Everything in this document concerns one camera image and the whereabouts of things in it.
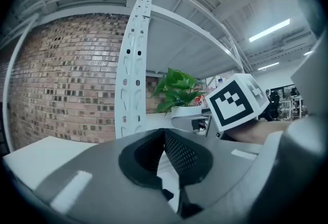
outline white box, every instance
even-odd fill
[[[234,74],[206,96],[220,132],[260,115],[269,100],[250,74]]]

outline fluorescent light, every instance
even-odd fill
[[[264,68],[267,68],[267,67],[270,67],[270,66],[275,66],[275,65],[277,65],[277,64],[279,64],[279,62],[274,63],[274,64],[272,64],[272,65],[263,66],[263,67],[259,68],[258,70],[261,70],[261,69],[264,69]]]
[[[261,37],[263,37],[263,36],[265,36],[265,35],[267,35],[269,33],[272,33],[274,31],[280,29],[281,27],[284,27],[286,25],[289,25],[289,23],[290,23],[290,19],[287,19],[286,21],[283,21],[283,22],[281,22],[281,23],[279,23],[279,24],[277,24],[277,25],[275,25],[273,27],[270,27],[269,29],[266,29],[265,31],[260,32],[259,34],[252,36],[250,38],[250,42],[255,41],[255,40],[257,40],[257,39],[259,39],[259,38],[261,38]]]

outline green plant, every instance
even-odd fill
[[[166,102],[159,103],[156,112],[167,114],[172,107],[187,107],[196,97],[204,94],[199,89],[195,90],[201,84],[191,75],[169,68],[168,74],[163,76],[152,95],[154,97],[163,93],[166,96]]]

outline perforated metal upright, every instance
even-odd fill
[[[137,0],[118,60],[115,133],[121,138],[146,130],[146,56],[152,0]]]

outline black mesh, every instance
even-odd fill
[[[194,150],[165,133],[165,152],[178,175],[192,168],[197,161]]]
[[[156,175],[163,150],[164,138],[163,133],[160,133],[137,148],[134,156],[140,166]]]
[[[137,185],[159,189],[157,169],[163,151],[179,175],[181,188],[201,182],[213,165],[212,154],[205,147],[172,130],[158,129],[122,150],[120,168]]]

